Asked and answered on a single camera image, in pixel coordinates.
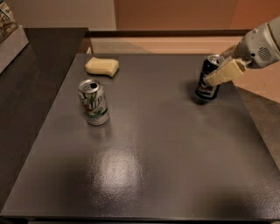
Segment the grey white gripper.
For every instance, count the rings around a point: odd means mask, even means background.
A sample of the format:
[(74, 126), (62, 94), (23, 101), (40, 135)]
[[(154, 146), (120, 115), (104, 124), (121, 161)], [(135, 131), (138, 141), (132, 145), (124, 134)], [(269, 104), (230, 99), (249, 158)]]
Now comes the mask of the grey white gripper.
[(221, 54), (207, 57), (203, 64), (203, 82), (209, 87), (234, 80), (246, 69), (263, 68), (280, 60), (280, 17), (249, 31), (239, 42)]

